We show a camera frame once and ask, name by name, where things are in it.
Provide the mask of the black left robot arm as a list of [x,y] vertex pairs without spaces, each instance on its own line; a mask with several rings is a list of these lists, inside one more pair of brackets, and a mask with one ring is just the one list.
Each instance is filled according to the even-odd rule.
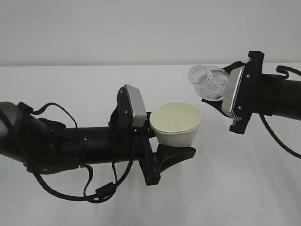
[[0,125],[0,153],[26,163],[29,154],[42,175],[77,169],[81,165],[108,162],[138,161],[146,185],[157,185],[161,173],[184,160],[194,157],[192,146],[158,145],[153,152],[149,142],[155,136],[148,121],[141,128],[120,126],[118,112],[111,115],[109,126],[67,128],[63,123],[35,118],[23,105],[1,102],[0,108],[12,123],[21,150],[4,123]]

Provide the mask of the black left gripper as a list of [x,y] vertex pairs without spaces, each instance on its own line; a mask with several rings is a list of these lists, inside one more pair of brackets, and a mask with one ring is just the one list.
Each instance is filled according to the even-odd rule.
[[134,159],[139,162],[146,186],[157,185],[161,179],[160,173],[166,169],[194,157],[196,149],[193,147],[173,147],[158,145],[157,151],[152,152],[150,138],[155,133],[150,124],[151,112],[147,112],[144,125],[135,128]]

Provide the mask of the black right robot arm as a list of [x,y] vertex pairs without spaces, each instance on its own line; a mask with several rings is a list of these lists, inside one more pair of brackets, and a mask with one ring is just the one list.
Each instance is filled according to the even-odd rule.
[[223,99],[202,102],[233,120],[230,131],[244,134],[253,113],[301,119],[301,83],[289,80],[289,73],[300,71],[279,65],[276,74],[262,72],[264,54],[249,51],[249,60],[236,61],[224,70],[230,74]]

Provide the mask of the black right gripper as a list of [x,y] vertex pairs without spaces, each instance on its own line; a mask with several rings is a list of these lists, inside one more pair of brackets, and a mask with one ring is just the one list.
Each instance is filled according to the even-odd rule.
[[[260,76],[262,74],[264,54],[260,51],[249,51],[248,57],[249,61],[247,63],[236,61],[222,68],[228,75],[230,75],[233,70],[245,66],[235,101],[235,113],[242,119],[239,121],[233,120],[233,124],[230,126],[230,131],[237,134],[245,133],[246,127],[253,114],[255,96],[259,87]],[[210,101],[203,98],[201,101],[216,109],[223,116],[231,118],[222,111],[223,100]]]

